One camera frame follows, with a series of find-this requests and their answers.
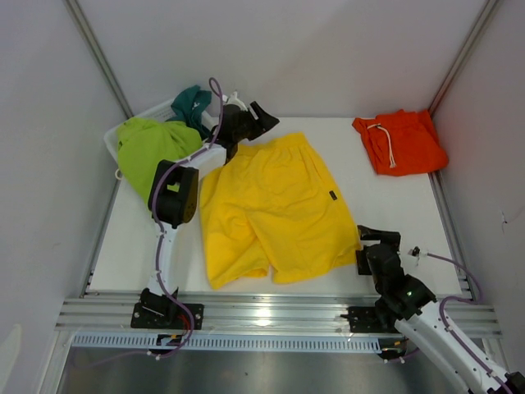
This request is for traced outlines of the yellow shorts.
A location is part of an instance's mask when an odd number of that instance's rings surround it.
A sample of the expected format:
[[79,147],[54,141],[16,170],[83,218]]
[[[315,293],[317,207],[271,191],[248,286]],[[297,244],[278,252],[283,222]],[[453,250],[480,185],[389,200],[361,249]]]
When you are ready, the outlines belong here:
[[199,213],[214,290],[243,277],[320,277],[354,264],[360,247],[340,188],[302,133],[241,145],[204,177]]

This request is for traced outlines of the lime green shorts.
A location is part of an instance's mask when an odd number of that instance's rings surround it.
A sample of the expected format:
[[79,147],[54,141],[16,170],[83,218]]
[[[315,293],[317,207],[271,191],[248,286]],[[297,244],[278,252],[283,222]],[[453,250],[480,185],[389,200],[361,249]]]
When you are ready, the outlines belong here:
[[118,167],[145,203],[158,164],[185,158],[203,145],[199,132],[182,121],[149,121],[140,126],[123,126],[118,132]]

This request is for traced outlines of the orange shorts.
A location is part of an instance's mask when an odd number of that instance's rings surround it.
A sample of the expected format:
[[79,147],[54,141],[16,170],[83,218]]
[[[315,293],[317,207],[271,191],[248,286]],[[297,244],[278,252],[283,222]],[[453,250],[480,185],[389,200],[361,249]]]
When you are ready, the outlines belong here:
[[449,163],[427,110],[399,110],[373,119],[356,118],[353,128],[360,134],[378,175],[424,174],[441,170]]

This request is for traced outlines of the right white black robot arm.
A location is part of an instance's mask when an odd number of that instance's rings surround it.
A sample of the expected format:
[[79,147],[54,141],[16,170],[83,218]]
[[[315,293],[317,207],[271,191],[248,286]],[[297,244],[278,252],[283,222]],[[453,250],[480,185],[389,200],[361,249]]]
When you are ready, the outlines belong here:
[[356,258],[379,295],[374,304],[377,328],[396,330],[409,339],[458,393],[524,392],[524,376],[491,360],[446,313],[449,300],[462,299],[452,295],[438,300],[421,280],[403,270],[398,232],[359,225],[358,236],[371,242],[356,252]]

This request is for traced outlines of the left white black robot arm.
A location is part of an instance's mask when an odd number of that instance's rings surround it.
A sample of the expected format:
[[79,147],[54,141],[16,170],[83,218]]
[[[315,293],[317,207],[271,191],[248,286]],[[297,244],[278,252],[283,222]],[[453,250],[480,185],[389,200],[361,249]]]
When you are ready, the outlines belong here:
[[218,124],[202,148],[187,158],[162,160],[157,165],[148,208],[160,234],[152,274],[134,306],[132,328],[190,331],[202,327],[203,306],[177,300],[176,258],[185,254],[182,227],[197,211],[203,177],[227,164],[240,141],[256,140],[279,123],[257,102],[246,105],[230,98],[221,106]]

